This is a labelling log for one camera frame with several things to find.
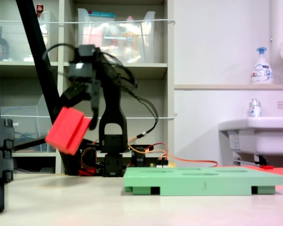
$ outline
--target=bottle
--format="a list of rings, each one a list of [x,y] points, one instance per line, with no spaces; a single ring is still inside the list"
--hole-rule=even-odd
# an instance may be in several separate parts
[[[252,99],[250,102],[250,117],[261,117],[261,102],[257,99]]]
[[[37,5],[37,18],[40,19],[41,13],[44,11],[44,6],[42,4]]]
[[[273,84],[274,76],[273,71],[267,62],[264,52],[267,49],[265,47],[260,47],[257,49],[259,52],[259,59],[254,66],[253,73],[250,77],[251,84]]]
[[[128,16],[126,21],[134,21],[134,19],[132,16]],[[126,23],[126,32],[123,35],[125,38],[124,61],[127,63],[138,60],[136,51],[137,35],[133,32],[133,28],[135,28],[134,23]]]
[[[9,44],[2,38],[2,27],[0,26],[0,61],[9,58]]]

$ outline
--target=green board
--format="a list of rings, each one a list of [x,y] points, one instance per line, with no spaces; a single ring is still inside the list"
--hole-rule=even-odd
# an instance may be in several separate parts
[[[274,194],[283,176],[243,167],[127,168],[126,192],[160,195]]]

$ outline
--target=table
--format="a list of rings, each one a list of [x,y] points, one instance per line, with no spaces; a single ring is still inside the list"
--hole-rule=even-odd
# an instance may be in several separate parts
[[[0,226],[283,226],[276,195],[133,196],[122,178],[18,174]]]

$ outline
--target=blue pump cap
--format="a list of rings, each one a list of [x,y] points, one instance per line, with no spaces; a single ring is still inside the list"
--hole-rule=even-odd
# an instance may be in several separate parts
[[[264,54],[264,52],[266,51],[267,49],[265,48],[265,47],[259,47],[258,49],[257,49],[257,51],[259,52],[259,54],[261,55],[261,54]]]

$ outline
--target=plastic storage bin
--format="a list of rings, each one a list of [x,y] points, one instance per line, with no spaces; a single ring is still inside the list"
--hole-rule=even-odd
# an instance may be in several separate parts
[[[58,24],[47,23],[57,21],[54,15],[51,12],[43,12],[39,21],[46,48],[57,44]],[[22,23],[0,22],[0,42],[0,60],[33,62],[33,56]],[[7,43],[3,43],[3,45],[7,45],[8,53],[2,53],[2,42]],[[57,61],[57,53],[57,49],[50,51],[50,61]]]
[[[153,20],[155,12],[147,12],[143,20]],[[86,9],[78,9],[79,45],[93,44],[126,63],[153,63],[154,22],[127,21],[92,23]]]
[[[1,107],[0,114],[1,118],[9,118],[13,120],[15,144],[45,136],[52,126],[43,95],[37,106]],[[54,151],[55,149],[48,144],[37,145],[23,150],[23,152]]]

